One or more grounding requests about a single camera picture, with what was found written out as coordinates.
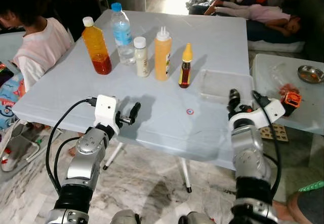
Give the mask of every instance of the blue bottle cap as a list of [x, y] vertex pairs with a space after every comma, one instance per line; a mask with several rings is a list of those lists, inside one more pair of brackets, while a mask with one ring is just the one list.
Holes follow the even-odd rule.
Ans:
[[122, 10], [122, 5], [120, 3], [113, 3], [111, 4], [111, 9], [114, 12], [120, 12]]

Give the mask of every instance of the lying child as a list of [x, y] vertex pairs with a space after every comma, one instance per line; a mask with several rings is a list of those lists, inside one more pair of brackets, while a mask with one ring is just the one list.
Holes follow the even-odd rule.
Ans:
[[215, 12], [264, 23], [268, 28], [277, 30], [286, 37], [297, 33], [301, 27], [300, 18], [283, 13], [279, 7], [266, 7], [260, 4], [240, 6], [231, 2], [214, 0], [204, 15], [211, 15]]

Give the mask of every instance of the white nozzle cap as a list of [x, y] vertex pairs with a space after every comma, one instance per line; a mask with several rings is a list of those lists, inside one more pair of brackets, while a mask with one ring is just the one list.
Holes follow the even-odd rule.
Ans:
[[82, 21], [85, 27], [92, 27], [94, 24], [92, 17], [85, 17], [82, 19]]
[[134, 39], [134, 47], [137, 49], [142, 49], [146, 47], [146, 39], [144, 37], [136, 37]]
[[161, 27], [161, 30], [157, 32], [156, 39], [159, 41], [166, 41], [170, 39], [170, 33], [166, 31], [166, 27]]

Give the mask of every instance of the mustard bottle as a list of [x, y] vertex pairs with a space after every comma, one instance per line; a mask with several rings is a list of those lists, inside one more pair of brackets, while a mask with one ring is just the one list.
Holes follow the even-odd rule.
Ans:
[[172, 39], [166, 27], [161, 27], [157, 33], [155, 42], [155, 78], [165, 81], [169, 77], [170, 52]]

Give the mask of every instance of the metal bowl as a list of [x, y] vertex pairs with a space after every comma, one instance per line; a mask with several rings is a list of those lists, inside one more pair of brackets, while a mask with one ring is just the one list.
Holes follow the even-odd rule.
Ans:
[[300, 66], [297, 69], [300, 79], [307, 83], [320, 83], [324, 81], [324, 72], [314, 66]]

